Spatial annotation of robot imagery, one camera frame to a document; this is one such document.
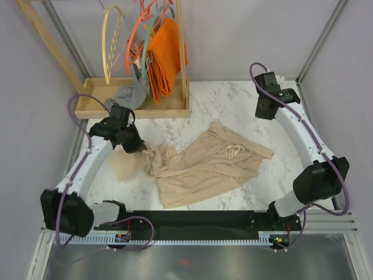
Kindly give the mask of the beige trousers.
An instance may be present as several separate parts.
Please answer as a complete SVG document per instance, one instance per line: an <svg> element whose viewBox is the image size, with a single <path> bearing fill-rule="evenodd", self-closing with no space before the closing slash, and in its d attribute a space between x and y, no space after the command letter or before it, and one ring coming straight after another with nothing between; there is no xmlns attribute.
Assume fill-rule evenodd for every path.
<svg viewBox="0 0 373 280"><path fill-rule="evenodd" d="M242 187L258 175L263 160L273 151L223 126L210 123L183 151L173 145L146 143L140 152L112 153L108 163L119 181L139 170L156 179L164 208L208 200Z"/></svg>

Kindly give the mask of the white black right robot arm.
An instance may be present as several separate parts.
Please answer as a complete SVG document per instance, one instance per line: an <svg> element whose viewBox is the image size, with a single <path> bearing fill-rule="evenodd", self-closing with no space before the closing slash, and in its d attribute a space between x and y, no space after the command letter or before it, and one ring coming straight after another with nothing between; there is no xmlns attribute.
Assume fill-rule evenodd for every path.
<svg viewBox="0 0 373 280"><path fill-rule="evenodd" d="M271 229L280 230L288 217L344 191L349 162L335 156L322 142L295 90L282 89L274 72L257 75L253 82L259 95L256 118L276 120L281 125L304 168L294 179L292 191L269 204L266 223Z"/></svg>

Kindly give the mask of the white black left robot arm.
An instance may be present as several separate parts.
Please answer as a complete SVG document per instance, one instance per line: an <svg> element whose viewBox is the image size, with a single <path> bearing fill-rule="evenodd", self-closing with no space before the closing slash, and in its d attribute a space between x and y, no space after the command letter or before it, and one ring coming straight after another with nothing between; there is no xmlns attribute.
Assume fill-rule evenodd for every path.
<svg viewBox="0 0 373 280"><path fill-rule="evenodd" d="M128 221L123 203L112 199L89 206L86 199L97 172L117 146L127 154L145 150L133 110L112 106L109 116L91 127L87 139L87 150L69 173L53 190L44 190L40 197L45 226L57 234L85 237L95 226L108 223L113 229L121 230Z"/></svg>

